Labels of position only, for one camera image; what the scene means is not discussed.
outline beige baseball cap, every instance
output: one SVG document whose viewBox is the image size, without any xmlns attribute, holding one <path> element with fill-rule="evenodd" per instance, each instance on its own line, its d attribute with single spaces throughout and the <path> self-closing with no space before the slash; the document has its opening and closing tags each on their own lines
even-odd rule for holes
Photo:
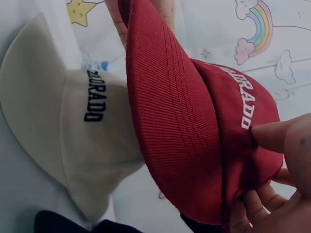
<svg viewBox="0 0 311 233">
<path fill-rule="evenodd" d="M 68 70 L 43 14 L 24 27 L 3 60 L 0 103 L 20 144 L 92 222 L 120 181 L 143 164 L 126 81 Z"/>
</svg>

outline human hand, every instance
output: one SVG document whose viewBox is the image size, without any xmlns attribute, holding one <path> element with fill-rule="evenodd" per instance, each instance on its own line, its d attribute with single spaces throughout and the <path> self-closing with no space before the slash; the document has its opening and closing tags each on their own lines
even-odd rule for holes
<svg viewBox="0 0 311 233">
<path fill-rule="evenodd" d="M 232 210 L 231 233 L 311 232 L 311 114 L 254 126 L 252 135 L 261 147 L 284 153 L 288 170 L 283 168 L 275 181 L 297 191 L 289 200 L 269 184 L 247 192 Z"/>
<path fill-rule="evenodd" d="M 112 20 L 117 28 L 121 42 L 126 45 L 127 28 L 121 18 L 118 0 L 105 0 L 107 8 L 111 14 Z M 175 19 L 175 1 L 174 0 L 150 0 L 150 2 L 159 11 L 163 21 L 174 32 Z"/>
</svg>

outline rainbow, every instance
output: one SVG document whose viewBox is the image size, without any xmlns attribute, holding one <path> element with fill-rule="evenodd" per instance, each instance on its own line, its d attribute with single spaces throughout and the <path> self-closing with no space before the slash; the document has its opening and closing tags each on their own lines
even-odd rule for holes
<svg viewBox="0 0 311 233">
<path fill-rule="evenodd" d="M 254 51 L 248 55 L 248 57 L 254 57 L 265 51 L 271 43 L 273 34 L 272 16 L 268 6 L 259 0 L 258 4 L 250 9 L 247 17 L 251 18 L 256 25 L 255 35 L 246 40 L 255 46 Z"/>
</svg>

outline baseball cap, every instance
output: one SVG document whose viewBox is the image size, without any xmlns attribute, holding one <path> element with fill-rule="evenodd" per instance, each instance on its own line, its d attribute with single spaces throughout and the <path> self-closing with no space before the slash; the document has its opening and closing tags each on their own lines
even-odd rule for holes
<svg viewBox="0 0 311 233">
<path fill-rule="evenodd" d="M 149 0 L 119 0 L 119 9 L 133 124 L 151 176 L 184 215 L 225 226 L 234 201 L 282 166 L 283 155 L 250 132 L 279 121 L 276 104 L 247 75 L 189 58 Z"/>
<path fill-rule="evenodd" d="M 143 165 L 126 80 L 68 70 L 43 14 L 11 44 L 0 69 L 5 119 L 26 152 L 97 222 L 109 194 Z"/>
</svg>

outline red baseball cap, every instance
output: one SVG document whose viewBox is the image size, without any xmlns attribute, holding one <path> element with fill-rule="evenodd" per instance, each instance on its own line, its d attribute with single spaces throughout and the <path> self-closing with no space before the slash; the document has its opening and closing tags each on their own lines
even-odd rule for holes
<svg viewBox="0 0 311 233">
<path fill-rule="evenodd" d="M 149 0 L 119 0 L 128 28 L 126 69 L 145 163 L 184 215 L 226 225 L 234 201 L 270 181 L 283 155 L 250 128 L 279 121 L 270 93 L 235 69 L 189 58 Z"/>
</svg>

